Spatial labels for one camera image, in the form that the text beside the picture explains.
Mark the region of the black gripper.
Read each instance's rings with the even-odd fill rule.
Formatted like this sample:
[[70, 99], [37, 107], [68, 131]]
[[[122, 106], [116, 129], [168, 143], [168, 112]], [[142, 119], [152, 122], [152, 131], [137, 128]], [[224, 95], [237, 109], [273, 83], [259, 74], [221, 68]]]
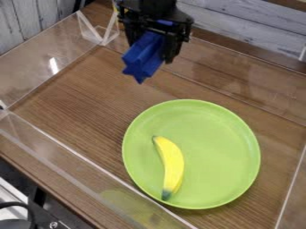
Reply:
[[154, 31], [156, 21], [169, 21], [173, 27], [164, 33], [162, 58], [166, 64], [173, 62], [183, 41], [188, 42], [193, 18], [176, 6], [176, 0], [124, 0], [128, 9], [122, 22], [129, 46], [141, 37], [145, 30]]

